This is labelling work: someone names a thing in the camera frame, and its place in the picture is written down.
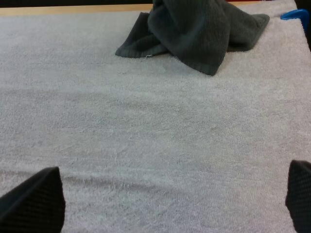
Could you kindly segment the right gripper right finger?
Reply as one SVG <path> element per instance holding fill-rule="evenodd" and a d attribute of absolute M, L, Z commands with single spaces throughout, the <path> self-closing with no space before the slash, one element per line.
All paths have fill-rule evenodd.
<path fill-rule="evenodd" d="M 285 205 L 298 233 L 311 231 L 311 164 L 292 160 L 288 173 Z"/>

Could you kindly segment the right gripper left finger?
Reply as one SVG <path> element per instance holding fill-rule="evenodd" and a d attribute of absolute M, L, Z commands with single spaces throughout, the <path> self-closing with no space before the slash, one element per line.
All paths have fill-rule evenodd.
<path fill-rule="evenodd" d="M 47 167 L 0 198 L 2 233 L 60 233 L 66 202 L 58 167 Z"/>

